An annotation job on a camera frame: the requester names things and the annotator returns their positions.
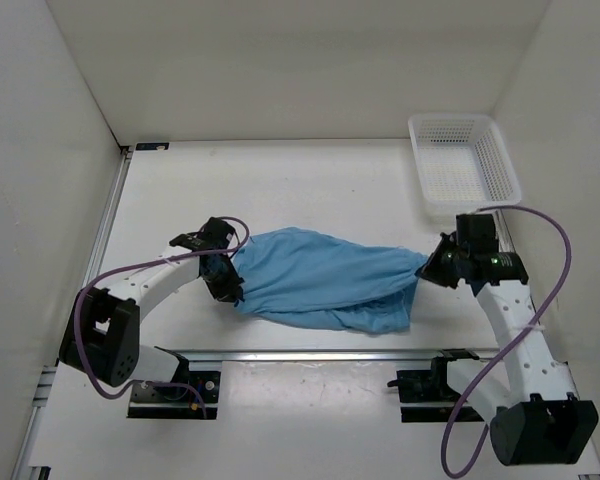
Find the light blue shorts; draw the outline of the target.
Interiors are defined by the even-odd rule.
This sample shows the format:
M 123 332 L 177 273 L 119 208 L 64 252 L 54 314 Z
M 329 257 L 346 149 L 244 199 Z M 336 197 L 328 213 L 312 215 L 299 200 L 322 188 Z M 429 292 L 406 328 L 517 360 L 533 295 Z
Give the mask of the light blue shorts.
M 296 227 L 253 236 L 234 256 L 243 315 L 302 329 L 406 331 L 426 255 Z

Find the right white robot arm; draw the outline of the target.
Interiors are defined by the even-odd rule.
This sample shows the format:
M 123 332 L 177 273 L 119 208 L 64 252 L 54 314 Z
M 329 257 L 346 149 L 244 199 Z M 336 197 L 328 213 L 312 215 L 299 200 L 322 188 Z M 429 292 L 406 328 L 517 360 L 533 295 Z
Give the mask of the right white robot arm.
M 465 282 L 494 332 L 498 353 L 489 361 L 468 350 L 435 358 L 429 387 L 440 399 L 459 395 L 447 420 L 441 450 L 448 450 L 461 410 L 484 421 L 479 441 L 489 442 L 504 466 L 572 465 L 579 461 L 597 424 L 594 403 L 582 400 L 566 365 L 554 359 L 539 320 L 568 276 L 572 248 L 564 228 L 563 270 L 539 307 L 531 300 L 529 275 L 520 256 L 504 252 L 489 208 L 460 214 L 456 229 L 440 243 L 417 275 L 446 288 Z

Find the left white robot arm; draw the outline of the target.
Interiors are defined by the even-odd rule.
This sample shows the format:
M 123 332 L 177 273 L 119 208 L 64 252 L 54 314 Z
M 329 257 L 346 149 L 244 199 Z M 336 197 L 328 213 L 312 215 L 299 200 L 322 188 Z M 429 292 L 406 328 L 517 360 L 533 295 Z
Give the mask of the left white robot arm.
M 247 242 L 236 232 L 241 220 L 211 217 L 194 232 L 182 233 L 149 262 L 100 274 L 76 296 L 59 349 L 61 363 L 87 375 L 96 391 L 126 391 L 136 384 L 178 400 L 190 387 L 189 362 L 182 355 L 140 341 L 145 317 L 180 288 L 202 280 L 211 297 L 236 304 L 243 280 L 232 257 Z

